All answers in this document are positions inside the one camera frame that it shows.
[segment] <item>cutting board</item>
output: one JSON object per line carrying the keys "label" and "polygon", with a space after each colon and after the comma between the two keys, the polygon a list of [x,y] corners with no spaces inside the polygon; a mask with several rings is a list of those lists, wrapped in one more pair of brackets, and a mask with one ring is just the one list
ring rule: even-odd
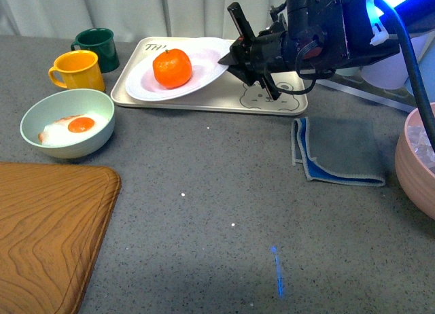
{"label": "cutting board", "polygon": [[0,162],[0,313],[77,313],[120,191],[107,167]]}

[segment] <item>mug handle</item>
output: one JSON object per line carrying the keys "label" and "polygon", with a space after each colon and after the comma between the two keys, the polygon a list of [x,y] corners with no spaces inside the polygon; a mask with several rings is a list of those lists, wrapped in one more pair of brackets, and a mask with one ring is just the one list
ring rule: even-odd
{"label": "mug handle", "polygon": [[56,71],[56,67],[52,67],[48,69],[48,77],[52,80],[54,85],[57,85],[61,88],[67,88],[67,85],[64,82],[59,81],[54,77],[54,72]]}
{"label": "mug handle", "polygon": [[77,41],[74,41],[74,42],[71,44],[71,51],[75,51],[75,50],[80,50],[80,45],[77,43]]}

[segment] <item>green mug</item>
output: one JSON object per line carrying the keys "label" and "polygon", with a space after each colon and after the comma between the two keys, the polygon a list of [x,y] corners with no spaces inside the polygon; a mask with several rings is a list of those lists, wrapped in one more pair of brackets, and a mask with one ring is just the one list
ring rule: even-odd
{"label": "green mug", "polygon": [[109,29],[95,28],[85,30],[75,37],[71,50],[90,50],[98,55],[101,73],[108,73],[118,68],[120,61],[116,53],[114,33]]}

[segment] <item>egg white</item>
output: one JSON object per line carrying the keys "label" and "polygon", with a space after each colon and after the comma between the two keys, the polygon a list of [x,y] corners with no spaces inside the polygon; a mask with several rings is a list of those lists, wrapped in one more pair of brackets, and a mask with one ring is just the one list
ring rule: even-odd
{"label": "egg white", "polygon": [[[88,117],[94,120],[94,126],[89,130],[81,133],[72,133],[68,130],[70,122],[77,118]],[[61,118],[44,127],[43,132],[39,134],[39,140],[42,145],[46,146],[66,146],[84,141],[85,139],[95,135],[109,122],[99,114],[83,114]]]}

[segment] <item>white cable tie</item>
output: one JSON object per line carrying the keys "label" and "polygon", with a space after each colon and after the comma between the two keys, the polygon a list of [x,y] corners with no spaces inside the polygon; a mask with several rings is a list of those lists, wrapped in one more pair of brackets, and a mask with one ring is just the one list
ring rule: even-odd
{"label": "white cable tie", "polygon": [[370,20],[370,24],[372,26],[372,32],[375,35],[371,39],[370,44],[372,46],[377,46],[387,41],[389,34],[379,18],[377,8],[375,6],[375,0],[366,0],[366,8],[368,19]]}

